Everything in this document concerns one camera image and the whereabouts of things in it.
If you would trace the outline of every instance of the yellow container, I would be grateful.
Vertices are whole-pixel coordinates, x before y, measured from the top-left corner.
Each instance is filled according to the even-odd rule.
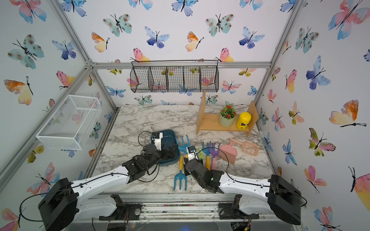
[[[236,127],[240,130],[245,130],[252,119],[252,116],[249,112],[243,112],[240,114],[239,120],[236,123]]]

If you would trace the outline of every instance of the black wire basket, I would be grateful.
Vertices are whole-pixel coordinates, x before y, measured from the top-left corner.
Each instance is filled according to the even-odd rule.
[[[136,92],[217,92],[218,61],[133,61],[131,90]]]

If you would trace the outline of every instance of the white mesh basket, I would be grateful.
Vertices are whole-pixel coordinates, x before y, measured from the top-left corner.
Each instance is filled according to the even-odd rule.
[[[48,148],[82,150],[100,114],[98,98],[68,95],[36,138]]]

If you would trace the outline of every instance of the wooden shelf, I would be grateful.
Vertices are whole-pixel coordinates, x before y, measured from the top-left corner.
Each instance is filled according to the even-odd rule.
[[[199,106],[198,117],[196,119],[196,134],[199,130],[211,130],[211,131],[227,131],[227,132],[245,132],[246,136],[249,136],[253,130],[254,125],[258,120],[258,112],[254,101],[250,102],[247,112],[252,116],[252,119],[245,130],[240,130],[236,127],[239,115],[235,117],[233,124],[230,127],[224,127],[218,123],[219,113],[204,113],[206,108],[206,92],[203,91],[201,104]]]

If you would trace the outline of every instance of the white marble surface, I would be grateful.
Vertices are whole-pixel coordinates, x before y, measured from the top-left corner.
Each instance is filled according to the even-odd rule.
[[[248,106],[238,105],[236,106],[236,112],[241,113],[247,111],[247,108]],[[247,140],[257,144],[260,146],[260,151],[256,157],[243,153],[241,146],[234,144],[234,147],[238,151],[238,156],[235,164],[230,164],[228,173],[256,179],[269,178],[271,176],[272,170],[256,126],[248,138],[245,137],[244,132],[200,131],[196,135],[195,122],[198,109],[199,106],[197,105],[122,106],[95,167],[93,176],[110,171],[131,159],[134,155],[140,154],[142,146],[138,144],[137,140],[140,132],[165,129],[173,130],[177,138],[184,136],[185,142],[185,135],[188,135],[191,145],[195,145],[196,148],[202,147],[202,142],[206,143],[210,140],[221,144],[229,144],[232,137],[241,142]],[[206,107],[206,112],[218,113],[221,109],[222,106],[211,105]],[[148,133],[143,133],[140,137],[140,143],[145,145],[150,142]],[[217,170],[225,171],[226,167],[227,161],[218,158]],[[156,172],[150,176],[145,175],[141,179],[151,180]],[[179,183],[177,181],[176,190],[174,191],[174,177],[177,173],[179,173],[178,162],[170,166],[160,167],[158,176],[150,183],[134,181],[126,185],[111,188],[106,192],[208,193],[190,175],[187,176],[187,190],[185,191],[184,181],[182,181],[182,190],[179,190]]]

